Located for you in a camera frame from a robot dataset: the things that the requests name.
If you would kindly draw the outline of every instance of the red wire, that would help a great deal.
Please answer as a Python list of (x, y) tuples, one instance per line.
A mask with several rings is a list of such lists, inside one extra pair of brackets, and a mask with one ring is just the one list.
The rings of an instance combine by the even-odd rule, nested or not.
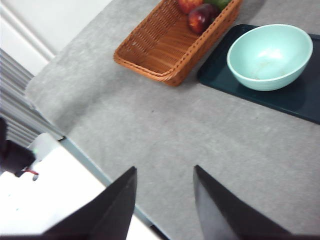
[(37, 173), (36, 171), (33, 171), (31, 169), (26, 169), (24, 172), (29, 172), (29, 173), (32, 173), (34, 175), (39, 175), (39, 173)]

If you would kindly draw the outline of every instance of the ceramic bowl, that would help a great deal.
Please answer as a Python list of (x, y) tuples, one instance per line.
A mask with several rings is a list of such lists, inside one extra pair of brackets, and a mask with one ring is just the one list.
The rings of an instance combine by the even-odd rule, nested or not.
[(244, 86), (272, 91), (292, 83), (313, 52), (310, 36), (286, 24), (264, 25), (240, 36), (227, 53), (227, 65)]

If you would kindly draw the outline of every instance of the gray felt surface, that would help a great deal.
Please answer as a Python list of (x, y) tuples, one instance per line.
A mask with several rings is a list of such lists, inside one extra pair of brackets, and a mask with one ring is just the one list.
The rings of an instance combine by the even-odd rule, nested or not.
[[(111, 179), (136, 166), (136, 204), (173, 240), (203, 238), (196, 164), (289, 231), (320, 234), (319, 125), (201, 85), (196, 72), (206, 57), (179, 87), (113, 61), (157, 3), (113, 0), (33, 78), (26, 96)], [(236, 24), (320, 34), (319, 19), (319, 0), (244, 0)]]

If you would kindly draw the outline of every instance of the tray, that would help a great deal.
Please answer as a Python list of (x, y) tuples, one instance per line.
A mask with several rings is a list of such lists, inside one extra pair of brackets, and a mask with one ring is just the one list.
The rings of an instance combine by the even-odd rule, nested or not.
[(243, 0), (232, 0), (201, 35), (188, 26), (177, 0), (162, 0), (113, 55), (116, 63), (147, 78), (179, 85), (239, 14)]
[(303, 73), (291, 84), (274, 91), (256, 91), (240, 84), (227, 66), (232, 43), (257, 26), (240, 24), (230, 29), (197, 73), (211, 88), (320, 124), (320, 35), (310, 34), (313, 53)]

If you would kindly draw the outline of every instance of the brown woven basket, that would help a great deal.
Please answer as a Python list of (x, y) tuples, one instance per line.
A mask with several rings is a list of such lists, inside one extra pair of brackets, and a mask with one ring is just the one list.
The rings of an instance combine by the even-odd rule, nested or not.
[(162, 0), (114, 53), (114, 61), (147, 78), (179, 85), (239, 14), (232, 0), (201, 35), (188, 26), (176, 0)]

